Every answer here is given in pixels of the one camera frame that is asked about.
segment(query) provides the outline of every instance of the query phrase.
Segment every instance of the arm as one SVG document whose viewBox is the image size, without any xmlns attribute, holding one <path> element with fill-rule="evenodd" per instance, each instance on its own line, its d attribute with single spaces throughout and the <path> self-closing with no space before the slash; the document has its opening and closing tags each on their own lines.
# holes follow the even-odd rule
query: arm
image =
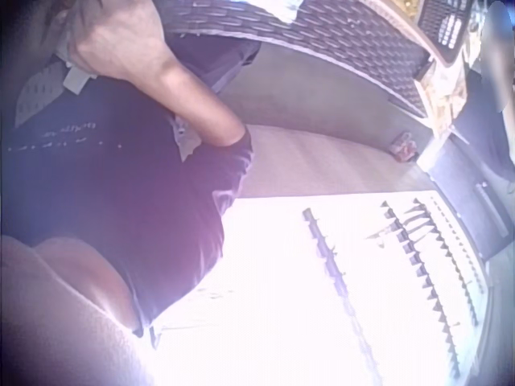
<svg viewBox="0 0 515 386">
<path fill-rule="evenodd" d="M 152 0 L 82 2 L 72 60 L 84 70 L 126 80 L 192 124 L 202 140 L 230 146 L 245 134 L 236 115 L 175 58 Z"/>
<path fill-rule="evenodd" d="M 245 134 L 240 119 L 195 75 L 189 72 L 170 50 L 156 62 L 150 76 L 130 77 L 149 97 L 188 121 L 203 142 L 230 146 Z"/>
<path fill-rule="evenodd" d="M 506 136 L 509 144 L 509 157 L 515 164 L 515 100 L 513 93 L 509 96 L 508 104 L 502 110 L 502 117 L 505 122 Z"/>
</svg>

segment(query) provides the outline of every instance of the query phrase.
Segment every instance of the wall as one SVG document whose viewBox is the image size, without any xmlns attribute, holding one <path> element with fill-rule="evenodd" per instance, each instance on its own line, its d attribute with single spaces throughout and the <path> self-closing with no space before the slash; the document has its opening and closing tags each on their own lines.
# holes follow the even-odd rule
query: wall
<svg viewBox="0 0 515 386">
<path fill-rule="evenodd" d="M 433 189 L 415 164 L 400 164 L 379 150 L 320 134 L 249 127 L 255 159 L 242 197 L 337 195 Z M 188 130 L 187 154 L 198 143 Z"/>
<path fill-rule="evenodd" d="M 262 45 L 221 97 L 247 123 L 321 133 L 379 150 L 404 130 L 419 149 L 432 137 L 431 129 L 394 107 L 375 84 L 273 44 Z"/>
</svg>

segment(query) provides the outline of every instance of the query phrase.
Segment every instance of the hand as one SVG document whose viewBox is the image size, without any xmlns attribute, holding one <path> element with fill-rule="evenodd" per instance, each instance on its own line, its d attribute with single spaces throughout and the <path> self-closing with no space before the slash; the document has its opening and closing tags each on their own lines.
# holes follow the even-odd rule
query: hand
<svg viewBox="0 0 515 386">
<path fill-rule="evenodd" d="M 68 51 L 86 72 L 136 85 L 175 59 L 152 0 L 81 2 Z"/>
</svg>

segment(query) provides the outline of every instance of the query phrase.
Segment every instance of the person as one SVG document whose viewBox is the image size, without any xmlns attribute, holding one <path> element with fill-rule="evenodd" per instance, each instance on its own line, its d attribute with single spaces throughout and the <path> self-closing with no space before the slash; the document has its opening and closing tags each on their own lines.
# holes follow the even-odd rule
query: person
<svg viewBox="0 0 515 386">
<path fill-rule="evenodd" d="M 489 7 L 481 38 L 480 70 L 467 75 L 467 103 L 454 127 L 491 171 L 515 183 L 513 26 L 501 2 Z"/>
<path fill-rule="evenodd" d="M 133 338 L 220 259 L 221 217 L 253 157 L 245 125 L 192 71 L 220 91 L 259 45 L 225 40 L 206 64 L 195 38 L 175 41 L 197 58 L 190 71 L 151 0 L 79 5 L 68 50 L 99 78 L 2 127 L 2 358 L 27 384 L 152 384 Z M 202 141 L 184 161 L 174 117 Z"/>
</svg>

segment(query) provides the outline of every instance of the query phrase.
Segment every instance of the bright light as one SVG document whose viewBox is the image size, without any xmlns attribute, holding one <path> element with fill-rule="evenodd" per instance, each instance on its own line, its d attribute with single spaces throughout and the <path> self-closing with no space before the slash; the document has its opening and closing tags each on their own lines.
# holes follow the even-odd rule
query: bright light
<svg viewBox="0 0 515 386">
<path fill-rule="evenodd" d="M 224 220 L 224 259 L 162 317 L 171 328 L 159 346 L 169 380 L 195 386 L 371 384 L 350 319 L 302 218 L 310 207 L 339 252 L 383 384 L 444 385 L 445 335 L 420 278 L 394 246 L 381 249 L 365 239 L 385 222 L 378 211 L 384 199 L 238 200 Z M 445 275 L 441 281 L 441 292 L 455 292 Z M 465 320 L 462 299 L 446 296 L 456 304 L 449 316 Z"/>
</svg>

